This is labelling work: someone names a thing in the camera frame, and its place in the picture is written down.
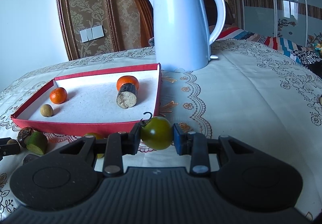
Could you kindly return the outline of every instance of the table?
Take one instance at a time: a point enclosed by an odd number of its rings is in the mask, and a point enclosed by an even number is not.
[[[160,115],[179,123],[184,131],[208,138],[231,135],[294,166],[304,180],[297,209],[312,219],[322,208],[322,81],[290,58],[260,43],[217,41],[219,59],[198,71],[162,71]],[[10,115],[35,91],[56,76],[96,69],[155,63],[152,47],[77,59],[27,73],[0,92],[0,137],[15,139],[19,128]],[[45,134],[48,151],[77,136]],[[0,162],[0,220],[16,207],[9,177],[29,154],[7,156]],[[212,171],[218,169],[210,155]],[[175,148],[152,151],[141,143],[135,156],[123,156],[128,166],[175,167],[190,163]],[[102,159],[95,169],[101,170]]]

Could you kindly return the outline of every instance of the round nut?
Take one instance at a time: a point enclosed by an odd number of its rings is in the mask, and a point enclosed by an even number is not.
[[[54,114],[54,110],[49,104],[44,104],[40,107],[40,113],[44,117],[51,117]]]
[[[18,141],[11,139],[11,140],[8,140],[7,145],[15,144],[15,143],[18,143]]]

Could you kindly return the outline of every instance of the dried fruit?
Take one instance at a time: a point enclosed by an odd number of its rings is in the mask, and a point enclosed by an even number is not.
[[[49,96],[50,100],[54,104],[62,104],[67,99],[67,91],[64,88],[54,89]]]
[[[51,117],[54,114],[54,110],[49,104],[44,104],[40,107],[40,113],[44,117]]]
[[[21,129],[17,136],[17,141],[23,148],[26,147],[29,137],[33,134],[33,129],[30,127],[25,127]]]

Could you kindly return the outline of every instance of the green cucumber piece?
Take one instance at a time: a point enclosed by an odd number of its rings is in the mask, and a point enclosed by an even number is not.
[[[35,131],[28,140],[27,149],[37,155],[44,155],[46,152],[47,143],[47,137],[41,132]]]

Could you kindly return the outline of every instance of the striped blanket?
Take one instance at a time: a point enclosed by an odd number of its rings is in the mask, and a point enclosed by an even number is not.
[[[230,27],[227,30],[222,31],[217,40],[232,38],[263,43],[304,66],[321,60],[312,49],[297,45],[286,38],[262,36],[242,30],[238,27]]]

